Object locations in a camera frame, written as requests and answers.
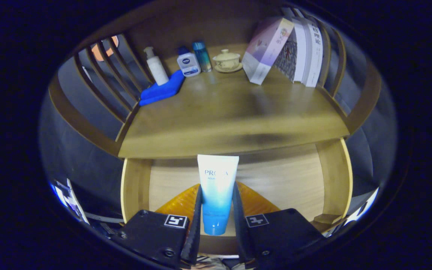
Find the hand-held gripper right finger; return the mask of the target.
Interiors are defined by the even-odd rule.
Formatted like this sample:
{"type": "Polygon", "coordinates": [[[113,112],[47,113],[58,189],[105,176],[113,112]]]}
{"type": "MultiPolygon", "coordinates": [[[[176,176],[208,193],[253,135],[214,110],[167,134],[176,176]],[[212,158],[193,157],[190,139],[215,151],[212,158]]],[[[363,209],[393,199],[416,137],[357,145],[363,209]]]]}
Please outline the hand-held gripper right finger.
{"type": "Polygon", "coordinates": [[[233,188],[239,262],[247,269],[282,269],[311,255],[326,238],[294,208],[247,214],[242,192],[233,188]]]}

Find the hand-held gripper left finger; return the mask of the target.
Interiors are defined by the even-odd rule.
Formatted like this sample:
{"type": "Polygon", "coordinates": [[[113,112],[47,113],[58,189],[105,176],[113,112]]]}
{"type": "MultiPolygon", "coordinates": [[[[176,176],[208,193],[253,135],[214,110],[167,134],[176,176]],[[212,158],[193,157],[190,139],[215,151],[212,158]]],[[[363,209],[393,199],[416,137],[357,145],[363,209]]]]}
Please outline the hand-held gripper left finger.
{"type": "Polygon", "coordinates": [[[190,269],[197,264],[202,201],[202,189],[196,184],[170,200],[166,213],[139,210],[111,240],[164,267],[190,269]]]}

